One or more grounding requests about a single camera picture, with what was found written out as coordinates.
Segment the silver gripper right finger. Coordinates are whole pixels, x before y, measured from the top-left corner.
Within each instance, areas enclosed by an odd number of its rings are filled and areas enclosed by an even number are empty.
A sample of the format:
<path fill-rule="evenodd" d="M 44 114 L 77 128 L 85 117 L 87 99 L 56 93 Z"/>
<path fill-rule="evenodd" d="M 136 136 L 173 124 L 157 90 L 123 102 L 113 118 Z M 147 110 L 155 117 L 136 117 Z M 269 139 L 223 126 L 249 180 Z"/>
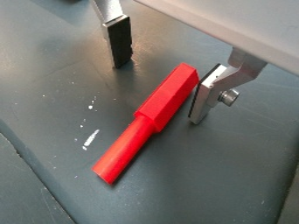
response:
<path fill-rule="evenodd" d="M 235 87 L 252 81 L 267 62 L 236 47 L 228 57 L 228 66 L 217 64 L 204 75 L 195 91 L 188 117 L 197 124 L 219 102 L 228 107 L 239 98 Z"/>

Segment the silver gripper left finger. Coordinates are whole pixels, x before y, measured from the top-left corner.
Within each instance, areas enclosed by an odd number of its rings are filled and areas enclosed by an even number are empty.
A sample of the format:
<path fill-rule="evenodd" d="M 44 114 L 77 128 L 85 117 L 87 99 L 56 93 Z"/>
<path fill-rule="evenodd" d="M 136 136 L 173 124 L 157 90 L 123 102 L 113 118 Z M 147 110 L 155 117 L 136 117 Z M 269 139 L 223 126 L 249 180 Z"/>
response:
<path fill-rule="evenodd" d="M 133 54 L 129 16 L 124 14 L 119 0 L 89 1 L 100 20 L 112 66 L 120 68 Z"/>

